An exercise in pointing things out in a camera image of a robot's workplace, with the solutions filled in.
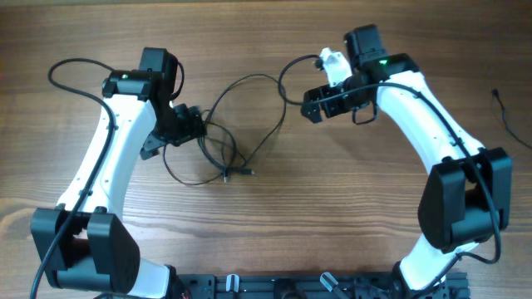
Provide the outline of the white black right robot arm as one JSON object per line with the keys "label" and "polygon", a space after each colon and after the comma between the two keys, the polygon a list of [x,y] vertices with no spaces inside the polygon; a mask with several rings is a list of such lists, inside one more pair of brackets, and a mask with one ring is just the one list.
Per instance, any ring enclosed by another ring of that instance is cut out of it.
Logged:
{"label": "white black right robot arm", "polygon": [[404,294],[421,297],[477,245],[500,244],[509,223],[512,161],[467,133],[412,58],[385,49],[376,26],[348,32],[344,44],[345,51],[324,48],[313,58],[328,81],[304,94],[301,113],[318,123],[371,107],[387,114],[419,155],[428,174],[417,210],[421,236],[396,272]]}

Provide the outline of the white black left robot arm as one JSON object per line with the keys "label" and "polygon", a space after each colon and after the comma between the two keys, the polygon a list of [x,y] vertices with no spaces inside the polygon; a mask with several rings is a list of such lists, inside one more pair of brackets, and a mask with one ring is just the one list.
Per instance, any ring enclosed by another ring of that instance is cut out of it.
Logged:
{"label": "white black left robot arm", "polygon": [[31,234],[42,280],[55,288],[125,298],[189,298],[171,266],[145,260],[122,222],[126,190],[138,159],[202,137],[197,107],[176,105],[184,68],[164,48],[147,47],[132,71],[111,70],[96,98],[101,117],[75,178],[54,208],[38,208]]}

